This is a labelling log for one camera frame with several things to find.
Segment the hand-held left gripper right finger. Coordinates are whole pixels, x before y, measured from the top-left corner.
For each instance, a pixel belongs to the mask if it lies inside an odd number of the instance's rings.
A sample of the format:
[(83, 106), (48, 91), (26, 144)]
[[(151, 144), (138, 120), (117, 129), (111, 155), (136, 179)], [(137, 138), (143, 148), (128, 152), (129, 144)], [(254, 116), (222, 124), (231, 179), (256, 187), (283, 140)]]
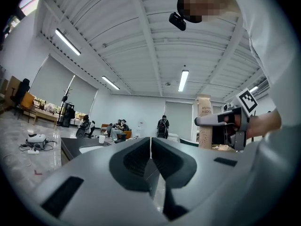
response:
[(229, 153), (153, 138), (151, 150), (166, 183), (163, 213), (169, 225), (238, 225), (255, 146)]

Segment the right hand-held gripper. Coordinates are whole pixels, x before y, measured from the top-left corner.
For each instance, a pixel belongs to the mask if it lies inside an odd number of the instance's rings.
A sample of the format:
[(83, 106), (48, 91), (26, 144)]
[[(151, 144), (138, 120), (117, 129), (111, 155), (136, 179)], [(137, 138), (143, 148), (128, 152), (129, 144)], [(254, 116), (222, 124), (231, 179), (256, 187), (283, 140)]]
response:
[(224, 112), (195, 118), (197, 126), (225, 126), (225, 142), (236, 151), (243, 151), (246, 146), (246, 132), (250, 117), (258, 106), (248, 89), (238, 93), (230, 103), (224, 106)]

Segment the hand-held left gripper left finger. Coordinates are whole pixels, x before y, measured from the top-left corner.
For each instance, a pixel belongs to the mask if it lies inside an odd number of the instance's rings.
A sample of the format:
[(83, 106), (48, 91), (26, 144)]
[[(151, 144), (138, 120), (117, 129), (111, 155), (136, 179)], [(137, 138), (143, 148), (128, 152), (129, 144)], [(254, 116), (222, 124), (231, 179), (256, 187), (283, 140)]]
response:
[(72, 159), (33, 192), (35, 201), (69, 226), (162, 226), (144, 179), (148, 137), (96, 149)]

